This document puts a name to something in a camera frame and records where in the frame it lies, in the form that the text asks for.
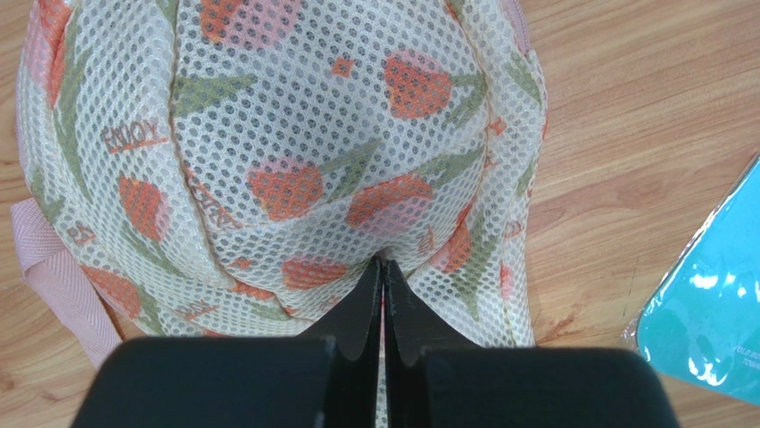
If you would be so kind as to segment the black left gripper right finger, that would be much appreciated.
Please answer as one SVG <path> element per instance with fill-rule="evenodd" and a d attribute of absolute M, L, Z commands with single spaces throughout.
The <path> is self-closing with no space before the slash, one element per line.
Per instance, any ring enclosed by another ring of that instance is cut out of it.
<path fill-rule="evenodd" d="M 413 293 L 384 280 L 392 427 L 675 427 L 655 372 L 615 348 L 484 348 Z"/>

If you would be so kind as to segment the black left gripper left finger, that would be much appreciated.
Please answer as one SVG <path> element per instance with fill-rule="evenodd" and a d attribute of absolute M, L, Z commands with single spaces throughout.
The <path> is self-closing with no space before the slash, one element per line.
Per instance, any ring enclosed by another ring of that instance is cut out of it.
<path fill-rule="evenodd" d="M 77 427 L 371 427 L 382 261 L 294 337 L 145 337 L 104 362 Z"/>

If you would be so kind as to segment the floral mesh laundry bag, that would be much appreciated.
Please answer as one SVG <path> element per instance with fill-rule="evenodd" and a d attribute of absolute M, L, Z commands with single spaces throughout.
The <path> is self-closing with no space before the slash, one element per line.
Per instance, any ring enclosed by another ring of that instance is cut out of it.
<path fill-rule="evenodd" d="M 547 113 L 516 1 L 36 1 L 22 277 L 95 364 L 112 312 L 302 333 L 377 254 L 471 341 L 529 347 Z"/>

